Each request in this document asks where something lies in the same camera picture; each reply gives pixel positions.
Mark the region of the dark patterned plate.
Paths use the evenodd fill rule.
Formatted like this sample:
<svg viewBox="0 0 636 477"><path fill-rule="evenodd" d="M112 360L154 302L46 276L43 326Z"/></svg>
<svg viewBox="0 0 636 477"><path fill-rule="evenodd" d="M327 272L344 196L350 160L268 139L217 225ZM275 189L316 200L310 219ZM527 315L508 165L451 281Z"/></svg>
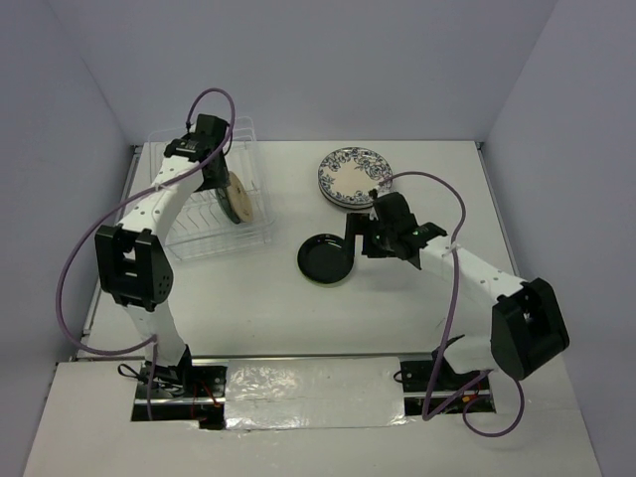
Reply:
<svg viewBox="0 0 636 477"><path fill-rule="evenodd" d="M379 153L363 147L344 147L332 151L318 166L318 186L342 192L358 188L389 192L393 183L389 162Z"/></svg>

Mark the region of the white pink plate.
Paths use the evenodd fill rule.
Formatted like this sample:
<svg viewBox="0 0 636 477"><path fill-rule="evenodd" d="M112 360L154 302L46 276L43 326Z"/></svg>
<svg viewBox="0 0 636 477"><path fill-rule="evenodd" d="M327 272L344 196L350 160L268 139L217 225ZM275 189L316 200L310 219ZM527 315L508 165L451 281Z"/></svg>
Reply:
<svg viewBox="0 0 636 477"><path fill-rule="evenodd" d="M368 209L373 205L373 198L369 195L369 189L356 189L342 192L333 188L319 187L319 191L325 199L336 206L349 210Z"/></svg>

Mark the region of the beige plate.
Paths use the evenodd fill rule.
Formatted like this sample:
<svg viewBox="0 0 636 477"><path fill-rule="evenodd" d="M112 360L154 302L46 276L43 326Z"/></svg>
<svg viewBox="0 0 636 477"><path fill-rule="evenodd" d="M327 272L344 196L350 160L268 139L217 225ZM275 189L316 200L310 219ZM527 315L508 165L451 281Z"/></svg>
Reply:
<svg viewBox="0 0 636 477"><path fill-rule="evenodd" d="M251 223L253 221L252 203L238 175L234 172L230 173L227 197L234 217L233 222L235 224Z"/></svg>

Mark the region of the lime green plate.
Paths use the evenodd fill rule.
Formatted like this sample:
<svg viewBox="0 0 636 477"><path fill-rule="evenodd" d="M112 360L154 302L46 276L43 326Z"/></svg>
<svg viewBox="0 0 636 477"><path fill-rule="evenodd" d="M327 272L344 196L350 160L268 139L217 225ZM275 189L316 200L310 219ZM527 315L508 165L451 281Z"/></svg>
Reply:
<svg viewBox="0 0 636 477"><path fill-rule="evenodd" d="M323 288L340 287L340 286L344 285L345 283L347 283L348 280L349 280L349 276L346 276L346 277L343 277L342 279L334 281L334 282L324 282L324 281L312 279L311 277L308 277L306 275L302 275L302 276L311 285L317 286L317 287L323 287Z"/></svg>

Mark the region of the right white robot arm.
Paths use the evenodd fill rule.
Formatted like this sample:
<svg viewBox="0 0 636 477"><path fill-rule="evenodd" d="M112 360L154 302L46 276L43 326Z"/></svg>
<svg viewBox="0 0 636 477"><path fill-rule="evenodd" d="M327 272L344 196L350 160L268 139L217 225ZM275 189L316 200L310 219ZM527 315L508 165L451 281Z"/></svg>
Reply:
<svg viewBox="0 0 636 477"><path fill-rule="evenodd" d="M461 247L456 235L437 224L419 224L402 194L376 197L370 214L348 214L348 251L357 237L363 240L363 256L398 258L448 278L452 304L464 294L490 309L489 338L469 340L487 369L522 381L569 347L557 295L547 281L507 273Z"/></svg>

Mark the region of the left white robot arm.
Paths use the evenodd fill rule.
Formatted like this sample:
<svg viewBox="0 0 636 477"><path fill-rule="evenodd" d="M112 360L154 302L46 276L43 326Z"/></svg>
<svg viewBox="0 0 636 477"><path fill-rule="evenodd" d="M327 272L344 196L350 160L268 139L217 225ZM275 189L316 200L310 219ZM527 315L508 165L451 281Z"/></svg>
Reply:
<svg viewBox="0 0 636 477"><path fill-rule="evenodd" d="M157 338L144 347L147 366L175 397L192 389L195 372L168 305L174 273L163 244L194 193L230 183L223 152L230 131L225 120L199 115L194 131L166 146L151 193L94 236L101 289L126 311L142 340Z"/></svg>

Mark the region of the teal green plate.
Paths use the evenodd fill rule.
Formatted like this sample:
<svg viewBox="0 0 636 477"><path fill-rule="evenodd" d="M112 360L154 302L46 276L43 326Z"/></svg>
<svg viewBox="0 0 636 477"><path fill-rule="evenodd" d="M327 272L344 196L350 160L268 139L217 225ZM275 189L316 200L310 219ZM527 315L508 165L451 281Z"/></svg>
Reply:
<svg viewBox="0 0 636 477"><path fill-rule="evenodd" d="M228 190L226 188L219 188L215 190L215 196L217 202L225 213L226 217L233 223L239 224L241 222L240 217L233 209L233 206L230 202L230 198L228 196Z"/></svg>

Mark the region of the dark green plate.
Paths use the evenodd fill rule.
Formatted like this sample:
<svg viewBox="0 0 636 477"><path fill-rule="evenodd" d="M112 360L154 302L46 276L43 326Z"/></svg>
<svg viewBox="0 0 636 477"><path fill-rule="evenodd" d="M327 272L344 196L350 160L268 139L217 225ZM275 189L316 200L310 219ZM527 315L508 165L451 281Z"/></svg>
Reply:
<svg viewBox="0 0 636 477"><path fill-rule="evenodd" d="M303 275L315 280L334 282L351 271L344 263L344 239L331 234L308 238L297 251L296 262Z"/></svg>

